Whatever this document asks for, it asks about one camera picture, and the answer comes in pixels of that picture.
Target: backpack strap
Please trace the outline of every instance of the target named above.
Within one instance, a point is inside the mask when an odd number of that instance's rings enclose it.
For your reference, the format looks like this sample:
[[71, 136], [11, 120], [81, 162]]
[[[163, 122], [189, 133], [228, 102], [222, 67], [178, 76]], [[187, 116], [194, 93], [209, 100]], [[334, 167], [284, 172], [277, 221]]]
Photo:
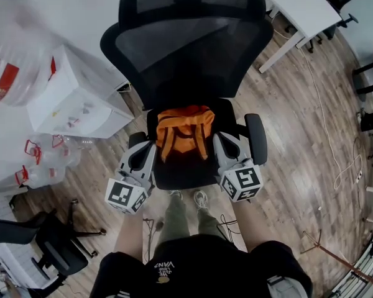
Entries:
[[168, 154], [170, 151], [173, 150], [174, 144], [175, 144], [175, 131], [173, 127], [166, 127], [165, 133], [164, 133], [164, 139], [163, 139], [163, 145], [162, 145], [162, 152], [160, 153], [160, 157], [162, 158], [162, 161], [165, 162]]
[[197, 147], [199, 154], [203, 160], [206, 160], [208, 157], [206, 139], [205, 139], [205, 130], [204, 125], [192, 125], [193, 140], [195, 141], [195, 146]]

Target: white table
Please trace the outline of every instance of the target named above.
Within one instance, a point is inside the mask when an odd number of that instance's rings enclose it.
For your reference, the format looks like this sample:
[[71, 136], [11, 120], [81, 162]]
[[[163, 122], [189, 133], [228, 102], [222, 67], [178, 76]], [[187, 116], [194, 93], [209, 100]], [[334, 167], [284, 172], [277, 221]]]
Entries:
[[275, 9], [270, 17], [280, 11], [297, 29], [297, 32], [260, 68], [261, 73], [268, 70], [277, 60], [291, 50], [309, 42], [324, 29], [341, 21], [340, 15], [326, 0], [271, 0]]

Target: white shoe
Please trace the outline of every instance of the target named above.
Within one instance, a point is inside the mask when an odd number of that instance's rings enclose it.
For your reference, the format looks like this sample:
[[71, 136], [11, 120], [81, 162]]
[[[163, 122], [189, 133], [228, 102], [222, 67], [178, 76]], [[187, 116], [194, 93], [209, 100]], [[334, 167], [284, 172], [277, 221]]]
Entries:
[[170, 196], [172, 196], [173, 194], [177, 194], [181, 198], [181, 200], [183, 199], [182, 193], [180, 190], [169, 190], [168, 193], [170, 194]]
[[358, 124], [360, 125], [362, 121], [362, 114], [360, 112], [356, 113], [356, 119], [358, 120]]
[[193, 200], [195, 201], [198, 210], [200, 209], [208, 209], [208, 198], [207, 194], [204, 193], [202, 190], [196, 191], [193, 195]]

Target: red label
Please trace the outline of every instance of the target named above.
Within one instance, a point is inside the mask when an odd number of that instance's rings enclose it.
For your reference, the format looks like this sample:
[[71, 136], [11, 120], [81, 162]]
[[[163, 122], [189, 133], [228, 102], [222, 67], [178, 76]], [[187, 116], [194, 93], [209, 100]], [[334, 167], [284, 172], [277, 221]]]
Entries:
[[51, 77], [55, 74], [56, 71], [57, 71], [57, 67], [55, 66], [55, 60], [54, 60], [54, 57], [53, 57], [52, 60], [51, 60], [51, 75], [50, 75], [50, 78], [48, 80], [51, 79]]
[[50, 171], [50, 178], [54, 178], [55, 177], [55, 169], [54, 168], [50, 168], [48, 170]]
[[0, 78], [0, 101], [8, 93], [8, 90], [11, 88], [15, 78], [18, 75], [19, 68], [8, 63], [4, 72]]

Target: orange backpack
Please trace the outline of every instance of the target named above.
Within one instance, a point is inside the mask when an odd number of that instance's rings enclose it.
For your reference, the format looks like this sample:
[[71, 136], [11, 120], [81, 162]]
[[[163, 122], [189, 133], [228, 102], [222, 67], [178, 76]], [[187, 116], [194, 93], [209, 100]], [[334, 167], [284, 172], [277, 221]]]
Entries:
[[156, 145], [162, 149], [165, 162], [173, 150], [181, 153], [198, 149], [202, 159], [207, 159], [206, 138], [210, 136], [214, 113], [207, 106], [188, 106], [169, 109], [158, 115]]

